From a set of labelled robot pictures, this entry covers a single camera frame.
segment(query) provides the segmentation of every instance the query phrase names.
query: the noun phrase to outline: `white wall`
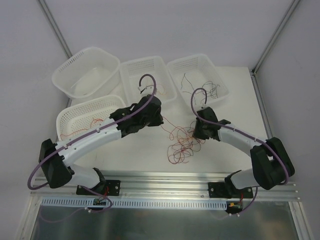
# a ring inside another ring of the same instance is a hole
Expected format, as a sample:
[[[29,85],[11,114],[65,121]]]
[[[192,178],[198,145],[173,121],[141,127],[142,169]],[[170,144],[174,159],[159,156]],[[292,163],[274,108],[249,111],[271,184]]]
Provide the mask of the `white wall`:
[[[36,0],[0,4],[0,239],[15,237],[41,142],[67,98],[51,82],[67,58]]]
[[[96,46],[121,62],[204,53],[252,69],[292,0],[47,0],[73,53]]]
[[[303,0],[258,72],[273,133],[296,169],[315,239],[320,239],[320,1]]]

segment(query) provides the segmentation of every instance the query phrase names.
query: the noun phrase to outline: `white plastic basket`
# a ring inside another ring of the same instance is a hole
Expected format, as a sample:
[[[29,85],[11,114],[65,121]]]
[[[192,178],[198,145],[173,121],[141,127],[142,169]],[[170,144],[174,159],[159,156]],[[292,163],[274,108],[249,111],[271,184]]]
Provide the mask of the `white plastic basket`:
[[[140,101],[141,94],[138,86],[139,80],[144,74],[151,74],[155,78],[157,84],[155,95],[163,105],[177,98],[175,86],[163,59],[160,56],[150,56],[123,62],[120,66],[121,80],[129,103]],[[153,82],[150,77],[146,77],[141,84],[148,86]]]
[[[88,47],[55,70],[52,82],[69,98],[85,102],[109,94],[120,82],[119,68],[117,57]]]
[[[217,103],[230,94],[215,66],[204,54],[173,60],[167,64],[167,67],[175,86],[188,107],[191,107],[191,94],[197,88],[207,90],[208,105]],[[199,90],[195,94],[193,104],[198,109],[204,104],[204,101],[205,96]]]
[[[115,110],[124,108],[124,101],[116,95],[107,95],[64,109],[56,118],[59,140],[65,140],[96,127]]]

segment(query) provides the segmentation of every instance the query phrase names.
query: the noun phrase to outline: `tangled red wire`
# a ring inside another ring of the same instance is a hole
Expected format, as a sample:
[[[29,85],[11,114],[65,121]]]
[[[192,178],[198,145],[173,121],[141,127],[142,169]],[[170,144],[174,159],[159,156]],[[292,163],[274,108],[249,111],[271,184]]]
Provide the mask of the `tangled red wire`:
[[[162,125],[161,128],[169,133],[169,139],[171,141],[177,140],[176,143],[170,145],[167,149],[168,161],[171,164],[186,164],[189,161],[186,161],[186,158],[189,158],[194,155],[195,152],[201,150],[201,144],[204,144],[206,141],[192,137],[195,129],[192,125],[196,122],[193,121],[190,126],[182,127],[175,126],[168,119],[163,117],[169,124],[171,124],[174,129],[172,131],[166,130]]]
[[[74,131],[68,135],[65,135],[65,134],[60,134],[60,138],[61,140],[63,140],[63,138],[66,138],[66,137],[70,137],[70,136],[74,136],[75,134],[77,134],[78,132],[82,132],[82,131],[87,131],[89,129],[91,129],[95,124],[99,123],[99,122],[103,122],[104,120],[101,119],[101,118],[96,118],[96,119],[93,119],[92,122],[90,123],[90,127],[89,128],[82,128],[80,130],[77,130],[77,131]]]

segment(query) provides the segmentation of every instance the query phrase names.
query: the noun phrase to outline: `metal sheet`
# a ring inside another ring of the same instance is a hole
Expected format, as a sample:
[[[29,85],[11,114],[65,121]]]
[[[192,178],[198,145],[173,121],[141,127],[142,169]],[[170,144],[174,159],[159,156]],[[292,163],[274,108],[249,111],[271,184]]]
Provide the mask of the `metal sheet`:
[[[41,207],[47,220],[70,215],[73,207]],[[79,211],[58,223],[37,219],[32,240],[298,240],[287,202],[256,202],[240,217],[222,211],[111,208]]]

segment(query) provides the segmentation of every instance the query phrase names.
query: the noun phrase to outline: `white tabletop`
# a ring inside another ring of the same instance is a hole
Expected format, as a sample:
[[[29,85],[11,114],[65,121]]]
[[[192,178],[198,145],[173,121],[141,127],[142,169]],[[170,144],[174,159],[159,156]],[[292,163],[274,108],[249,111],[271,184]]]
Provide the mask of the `white tabletop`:
[[[217,67],[217,70],[230,90],[230,96],[213,108],[217,118],[226,119],[239,129],[265,138],[266,131],[248,68]],[[112,94],[125,97],[121,85]],[[179,93],[172,104],[162,108],[161,115],[182,127],[189,126],[196,119]],[[166,120],[162,126],[173,130]],[[162,173],[232,173],[252,167],[246,154],[213,139],[207,140],[199,152],[188,157],[185,160],[188,163],[171,164],[167,151],[174,142],[169,140],[169,134],[161,127],[145,127],[138,133],[101,146],[76,161],[76,164],[108,171]]]

